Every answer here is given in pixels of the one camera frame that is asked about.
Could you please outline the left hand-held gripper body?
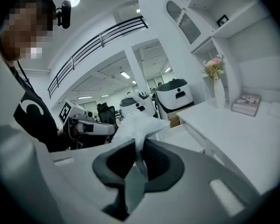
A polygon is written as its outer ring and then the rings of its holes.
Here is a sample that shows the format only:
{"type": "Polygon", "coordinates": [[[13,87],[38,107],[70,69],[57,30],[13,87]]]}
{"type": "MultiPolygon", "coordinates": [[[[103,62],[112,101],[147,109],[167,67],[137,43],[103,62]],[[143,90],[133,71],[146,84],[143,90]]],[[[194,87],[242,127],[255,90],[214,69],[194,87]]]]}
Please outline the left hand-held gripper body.
{"type": "Polygon", "coordinates": [[[110,143],[117,131],[116,125],[95,121],[93,113],[66,100],[58,115],[70,149],[83,149],[110,143]]]}

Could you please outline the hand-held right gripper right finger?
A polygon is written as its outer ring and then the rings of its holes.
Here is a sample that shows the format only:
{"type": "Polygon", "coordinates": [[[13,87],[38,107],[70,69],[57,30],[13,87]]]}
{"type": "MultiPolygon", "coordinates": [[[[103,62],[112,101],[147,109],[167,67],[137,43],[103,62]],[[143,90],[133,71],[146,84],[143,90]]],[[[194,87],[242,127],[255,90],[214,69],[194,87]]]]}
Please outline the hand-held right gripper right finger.
{"type": "Polygon", "coordinates": [[[148,182],[145,192],[163,192],[173,187],[183,176],[185,165],[175,153],[146,139],[143,146],[143,161],[147,167],[148,182]]]}

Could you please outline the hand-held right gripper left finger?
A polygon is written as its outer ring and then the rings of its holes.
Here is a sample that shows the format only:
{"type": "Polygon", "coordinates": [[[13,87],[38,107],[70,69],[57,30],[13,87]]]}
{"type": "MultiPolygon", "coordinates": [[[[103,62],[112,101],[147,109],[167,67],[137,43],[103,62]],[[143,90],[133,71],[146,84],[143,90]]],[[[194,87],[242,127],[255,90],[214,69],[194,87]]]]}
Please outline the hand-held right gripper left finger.
{"type": "Polygon", "coordinates": [[[135,139],[98,155],[92,164],[96,177],[107,187],[123,189],[125,177],[135,163],[135,139]]]}

